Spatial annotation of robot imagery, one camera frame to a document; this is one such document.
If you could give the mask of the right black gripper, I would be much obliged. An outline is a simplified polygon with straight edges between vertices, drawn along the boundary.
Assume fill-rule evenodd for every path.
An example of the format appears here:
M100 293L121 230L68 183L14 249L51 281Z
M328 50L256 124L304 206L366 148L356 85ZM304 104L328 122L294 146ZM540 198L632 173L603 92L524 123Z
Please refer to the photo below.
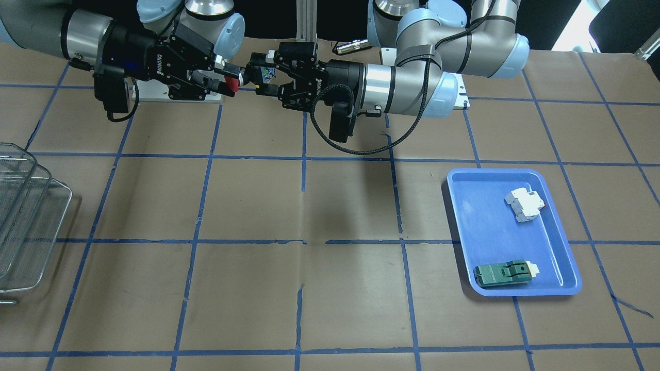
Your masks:
M183 24L168 36L147 29L130 30L111 23L101 39L96 65L120 66L126 78L158 80L166 85L193 83L203 94L228 95L224 78L211 78L209 71L224 77L240 78L243 68L215 55L213 44Z

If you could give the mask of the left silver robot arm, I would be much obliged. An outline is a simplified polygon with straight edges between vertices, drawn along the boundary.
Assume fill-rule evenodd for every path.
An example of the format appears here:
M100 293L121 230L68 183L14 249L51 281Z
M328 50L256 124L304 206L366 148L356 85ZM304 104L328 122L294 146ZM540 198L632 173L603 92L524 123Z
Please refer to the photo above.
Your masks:
M517 33L519 1L370 1L368 42L394 48L392 65L318 59L314 42L281 42L253 53L243 76L259 95L284 108L312 112L323 102L334 116L448 116L459 94L456 75L513 78L530 54Z

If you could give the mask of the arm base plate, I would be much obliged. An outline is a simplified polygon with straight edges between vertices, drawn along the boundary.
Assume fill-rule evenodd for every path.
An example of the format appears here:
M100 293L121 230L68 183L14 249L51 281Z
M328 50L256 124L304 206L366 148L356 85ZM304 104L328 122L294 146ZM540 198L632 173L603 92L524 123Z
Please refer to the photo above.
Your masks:
M457 80L457 97L453 110L468 110L471 107L469 96L465 87L464 77L462 74L452 73L452 76Z
M219 104L222 95L195 82L166 85L152 79L135 79L139 92L139 101L152 103L213 103Z

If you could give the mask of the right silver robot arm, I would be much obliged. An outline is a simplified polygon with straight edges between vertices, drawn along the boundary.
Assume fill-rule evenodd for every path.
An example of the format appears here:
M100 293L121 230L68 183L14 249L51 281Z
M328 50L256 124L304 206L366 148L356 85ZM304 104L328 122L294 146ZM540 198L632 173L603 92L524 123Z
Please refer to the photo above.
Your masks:
M138 1L131 27L72 1L2 1L2 41L62 57L92 71L94 93L109 112L126 113L128 80L155 80L169 99L233 97L244 68L229 60L245 21L232 1Z

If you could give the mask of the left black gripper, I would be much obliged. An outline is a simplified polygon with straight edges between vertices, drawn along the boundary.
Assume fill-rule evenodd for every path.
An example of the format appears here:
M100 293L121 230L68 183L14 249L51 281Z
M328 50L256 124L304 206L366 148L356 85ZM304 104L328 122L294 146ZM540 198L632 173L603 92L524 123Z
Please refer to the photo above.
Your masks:
M365 76L365 64L355 61L318 58L315 42L281 42L278 49L266 53L252 52L246 71L252 75L275 75L276 69L286 73L292 82L281 85L255 85L255 94L279 99L282 106L309 112L311 102L327 86L346 85L358 98Z

